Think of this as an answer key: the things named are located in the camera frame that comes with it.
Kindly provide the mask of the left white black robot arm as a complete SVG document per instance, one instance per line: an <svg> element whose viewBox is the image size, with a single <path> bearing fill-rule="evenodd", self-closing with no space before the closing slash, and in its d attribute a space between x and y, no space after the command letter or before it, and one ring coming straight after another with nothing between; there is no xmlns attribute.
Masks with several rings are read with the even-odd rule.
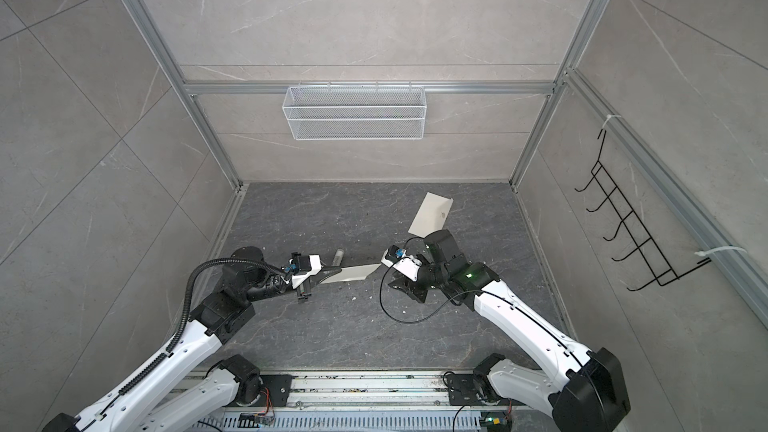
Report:
<svg viewBox="0 0 768 432"><path fill-rule="evenodd" d="M305 298L313 285L341 270L300 253L277 267L258 247L200 264L189 276L181 317L168 342L102 398L75 416L58 414L45 430L183 431L220 407L256 403L265 392L260 369L239 354L217 363L196 388L166 397L254 317L255 302L290 291Z"/></svg>

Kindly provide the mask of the tan letter paper sheet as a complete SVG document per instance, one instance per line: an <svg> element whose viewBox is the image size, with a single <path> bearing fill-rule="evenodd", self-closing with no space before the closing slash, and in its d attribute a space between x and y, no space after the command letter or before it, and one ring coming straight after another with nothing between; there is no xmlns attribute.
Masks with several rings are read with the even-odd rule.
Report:
<svg viewBox="0 0 768 432"><path fill-rule="evenodd" d="M352 267L344 267L341 272L334 276L337 282L352 282L365 280L369 275L374 273L380 267L379 264L367 264L358 265Z"/></svg>

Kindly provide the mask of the cream paper envelope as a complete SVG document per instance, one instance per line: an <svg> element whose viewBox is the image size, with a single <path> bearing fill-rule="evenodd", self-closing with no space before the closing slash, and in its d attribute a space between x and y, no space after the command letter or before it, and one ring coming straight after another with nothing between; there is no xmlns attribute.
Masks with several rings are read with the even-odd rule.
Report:
<svg viewBox="0 0 768 432"><path fill-rule="evenodd" d="M454 200L428 192L409 229L408 233L417 237L443 229Z"/></svg>

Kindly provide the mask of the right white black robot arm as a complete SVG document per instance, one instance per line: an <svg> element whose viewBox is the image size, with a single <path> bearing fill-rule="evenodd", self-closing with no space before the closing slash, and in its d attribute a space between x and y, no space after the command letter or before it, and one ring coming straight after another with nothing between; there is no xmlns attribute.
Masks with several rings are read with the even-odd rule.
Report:
<svg viewBox="0 0 768 432"><path fill-rule="evenodd" d="M549 417L561 431L613 431L631 410L619 359L593 351L525 304L483 262L472 262L449 230L422 240L422 252L390 246L381 262L394 275L390 288L423 303L431 290L465 305L503 331L537 364L529 369L501 354L473 371L482 400L510 399Z"/></svg>

